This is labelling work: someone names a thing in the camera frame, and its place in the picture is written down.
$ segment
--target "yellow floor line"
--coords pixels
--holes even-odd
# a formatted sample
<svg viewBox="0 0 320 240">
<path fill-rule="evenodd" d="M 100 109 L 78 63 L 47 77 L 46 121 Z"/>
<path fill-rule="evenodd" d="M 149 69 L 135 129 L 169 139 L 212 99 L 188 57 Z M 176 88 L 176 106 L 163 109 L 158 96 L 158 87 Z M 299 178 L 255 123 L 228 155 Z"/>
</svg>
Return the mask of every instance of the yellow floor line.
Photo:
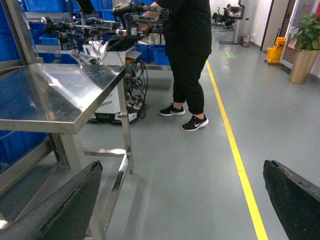
<svg viewBox="0 0 320 240">
<path fill-rule="evenodd" d="M 210 67 L 210 64 L 209 64 L 208 61 L 206 61 L 206 66 L 208 68 L 208 71 L 209 71 L 209 74 L 210 74 L 210 78 L 211 78 L 211 81 L 212 81 L 212 85 L 213 85 L 213 88 L 214 88 L 215 96 L 216 96 L 216 99 L 218 101 L 218 105 L 219 105 L 219 108 L 220 108 L 220 112 L 221 112 L 221 115 L 222 115 L 222 119 L 223 119 L 223 122 L 224 122 L 226 133 L 228 135 L 228 139 L 229 139 L 229 142 L 230 142 L 230 146 L 231 146 L 232 154 L 233 154 L 233 157 L 234 157 L 235 165 L 236 165 L 236 168 L 238 170 L 238 174 L 239 174 L 240 181 L 241 181 L 241 184 L 242 184 L 242 188 L 243 188 L 243 191 L 244 191 L 245 199 L 246 199 L 246 202 L 248 204 L 248 208 L 249 208 L 249 211 L 250 211 L 250 215 L 251 215 L 251 218 L 252 218 L 252 222 L 253 222 L 253 226 L 254 226 L 254 229 L 255 229 L 255 233 L 256 233 L 257 239 L 258 240 L 267 240 L 268 236 L 267 236 L 267 233 L 266 233 L 266 230 L 265 230 L 265 226 L 264 226 L 264 223 L 262 222 L 262 219 L 261 219 L 261 216 L 260 216 L 260 213 L 259 213 L 259 209 L 258 209 L 256 200 L 255 200 L 254 193 L 252 192 L 252 188 L 250 186 L 250 182 L 249 182 L 249 179 L 248 179 L 244 164 L 242 162 L 242 159 L 241 159 L 238 147 L 237 147 L 237 143 L 236 143 L 234 134 L 232 132 L 232 129 L 231 129 L 231 126 L 230 126 L 230 123 L 229 123 L 229 120 L 228 120 L 227 113 L 225 111 L 225 107 L 224 107 L 224 105 L 222 103 L 222 100 L 221 100 L 221 97 L 220 97 L 220 94 L 219 94 L 219 91 L 218 91 L 218 88 L 217 88 L 217 84 L 216 84 L 214 75 L 212 73 L 212 70 L 211 70 L 211 67 Z"/>
</svg>

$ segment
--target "green leaves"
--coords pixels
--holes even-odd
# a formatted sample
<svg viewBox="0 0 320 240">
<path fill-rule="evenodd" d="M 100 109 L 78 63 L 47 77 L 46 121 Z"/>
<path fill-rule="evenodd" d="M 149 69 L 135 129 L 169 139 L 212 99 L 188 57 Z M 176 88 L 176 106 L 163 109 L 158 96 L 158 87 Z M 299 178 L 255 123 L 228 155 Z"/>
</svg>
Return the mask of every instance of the green leaves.
<svg viewBox="0 0 320 240">
<path fill-rule="evenodd" d="M 296 40 L 294 49 L 296 51 L 303 50 L 319 50 L 320 49 L 320 17 L 316 14 L 303 15 L 303 20 L 299 22 L 297 33 L 290 42 Z"/>
</svg>

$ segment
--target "gold planter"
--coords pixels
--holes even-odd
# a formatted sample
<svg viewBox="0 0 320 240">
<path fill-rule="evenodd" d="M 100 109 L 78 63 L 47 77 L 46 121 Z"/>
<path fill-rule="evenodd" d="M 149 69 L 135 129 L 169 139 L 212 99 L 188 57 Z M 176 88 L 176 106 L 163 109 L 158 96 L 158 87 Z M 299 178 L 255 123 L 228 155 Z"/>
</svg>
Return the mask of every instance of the gold planter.
<svg viewBox="0 0 320 240">
<path fill-rule="evenodd" d="M 290 74 L 290 82 L 304 84 L 317 59 L 320 50 L 299 50 L 295 53 L 293 66 Z"/>
</svg>

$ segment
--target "black pants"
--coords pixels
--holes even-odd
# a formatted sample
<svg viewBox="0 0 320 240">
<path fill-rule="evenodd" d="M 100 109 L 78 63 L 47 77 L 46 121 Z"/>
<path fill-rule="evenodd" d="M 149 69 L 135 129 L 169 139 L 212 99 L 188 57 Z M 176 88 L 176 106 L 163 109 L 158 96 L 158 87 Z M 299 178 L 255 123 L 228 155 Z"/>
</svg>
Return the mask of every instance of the black pants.
<svg viewBox="0 0 320 240">
<path fill-rule="evenodd" d="M 169 54 L 168 58 L 174 78 L 173 101 L 186 101 L 190 113 L 202 114 L 205 98 L 199 79 L 208 56 Z"/>
</svg>

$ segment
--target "metal shelf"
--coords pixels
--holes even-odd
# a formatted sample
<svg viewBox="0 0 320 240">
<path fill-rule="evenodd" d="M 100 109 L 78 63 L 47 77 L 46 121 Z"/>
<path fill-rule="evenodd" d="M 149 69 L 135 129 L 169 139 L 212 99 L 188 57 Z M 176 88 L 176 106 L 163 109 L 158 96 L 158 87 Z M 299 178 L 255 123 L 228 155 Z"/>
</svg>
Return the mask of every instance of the metal shelf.
<svg viewBox="0 0 320 240">
<path fill-rule="evenodd" d="M 25 13 L 25 18 L 28 22 L 39 23 L 41 18 L 49 17 L 53 22 L 71 21 L 72 16 L 69 12 L 29 12 Z"/>
<path fill-rule="evenodd" d="M 156 65 L 155 60 L 144 59 L 143 62 L 147 70 L 171 71 L 170 65 Z"/>
<path fill-rule="evenodd" d="M 44 157 L 52 152 L 51 143 L 46 138 L 27 155 L 0 174 L 0 195 L 5 193 L 28 172 L 30 172 Z"/>
</svg>

